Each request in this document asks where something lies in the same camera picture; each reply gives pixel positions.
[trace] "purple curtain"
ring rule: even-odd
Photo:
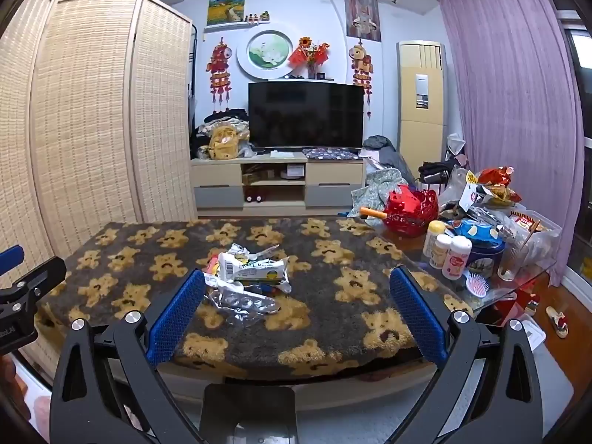
[[[549,0],[439,0],[457,71],[473,170],[512,166],[523,204],[563,232],[551,272],[563,276],[584,177],[581,107]]]

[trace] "bottle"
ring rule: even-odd
[[[443,234],[446,230],[446,225],[440,220],[432,220],[430,225],[427,226],[427,234],[425,234],[425,240],[423,241],[423,254],[429,259],[431,258],[431,248],[434,246],[436,237]]]
[[[462,235],[453,237],[444,261],[442,275],[447,279],[457,280],[467,266],[467,260],[469,259],[472,247],[473,244],[467,237],[463,237]]]
[[[435,269],[442,269],[444,260],[446,260],[446,253],[452,243],[452,237],[446,234],[440,234],[436,237],[433,247],[431,248],[430,265]]]

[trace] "gray drawer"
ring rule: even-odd
[[[307,207],[351,207],[352,191],[361,185],[307,185],[304,202]]]
[[[240,186],[195,187],[197,208],[242,208],[245,198]]]

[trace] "wooden floor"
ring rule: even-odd
[[[565,287],[547,287],[548,279],[535,284],[533,292],[541,297],[535,320],[547,337],[545,345],[573,386],[571,407],[581,399],[592,381],[592,314]],[[545,309],[552,306],[568,319],[569,334],[560,339]]]

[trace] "sunflower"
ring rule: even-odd
[[[300,46],[303,48],[308,48],[313,40],[310,37],[302,37],[300,39]]]

